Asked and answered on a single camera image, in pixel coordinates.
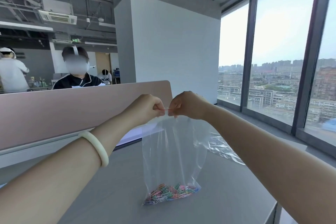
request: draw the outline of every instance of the window frame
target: window frame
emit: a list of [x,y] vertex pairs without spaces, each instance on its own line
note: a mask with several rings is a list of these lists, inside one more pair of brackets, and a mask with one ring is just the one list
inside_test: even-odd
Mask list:
[[[234,10],[237,6],[241,5],[241,3],[245,1],[246,0],[238,0],[232,5],[229,5],[222,10],[222,15],[228,14],[231,10]],[[324,23],[327,16],[328,5],[329,0],[313,0],[313,8],[310,17],[309,30],[303,58],[303,66],[299,83],[299,91],[292,125],[288,125],[275,118],[269,117],[267,115],[247,108],[258,0],[249,0],[240,106],[220,99],[217,99],[217,104],[227,107],[229,109],[233,109],[235,111],[239,111],[248,116],[252,116],[266,124],[279,128],[280,130],[292,134],[293,136],[306,142],[307,144],[336,158],[336,146],[331,145],[326,141],[304,131],[310,95],[312,92],[313,79],[316,71],[316,64],[324,31]]]

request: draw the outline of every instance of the air conditioner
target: air conditioner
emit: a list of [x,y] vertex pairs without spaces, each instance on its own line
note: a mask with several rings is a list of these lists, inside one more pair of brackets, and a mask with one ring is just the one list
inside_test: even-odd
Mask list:
[[66,24],[77,24],[77,16],[75,15],[69,15],[69,14],[59,14],[54,12],[48,12],[39,10],[39,13],[44,21],[48,22],[60,22],[60,23],[66,23]]
[[71,40],[53,39],[52,41],[55,44],[72,44]]

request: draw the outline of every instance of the hand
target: hand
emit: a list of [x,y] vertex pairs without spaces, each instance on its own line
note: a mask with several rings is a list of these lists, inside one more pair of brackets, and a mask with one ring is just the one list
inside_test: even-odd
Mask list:
[[142,94],[122,113],[133,121],[133,127],[146,124],[151,119],[165,114],[161,99],[150,94]]
[[200,95],[191,91],[184,91],[177,95],[170,103],[168,115],[184,115],[196,120],[203,120],[211,104]]

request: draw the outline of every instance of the person in white shirt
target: person in white shirt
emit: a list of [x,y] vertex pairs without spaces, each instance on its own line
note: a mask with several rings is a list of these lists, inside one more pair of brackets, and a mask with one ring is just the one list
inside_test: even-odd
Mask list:
[[29,69],[16,59],[12,48],[0,48],[0,80],[5,93],[26,92],[29,89],[25,75]]
[[105,83],[105,85],[112,84],[112,75],[106,69],[104,69],[98,77]]

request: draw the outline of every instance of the door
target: door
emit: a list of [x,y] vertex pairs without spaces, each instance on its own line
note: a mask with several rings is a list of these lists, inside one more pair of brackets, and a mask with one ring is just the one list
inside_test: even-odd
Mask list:
[[110,54],[96,52],[97,73],[100,74],[104,69],[111,72]]

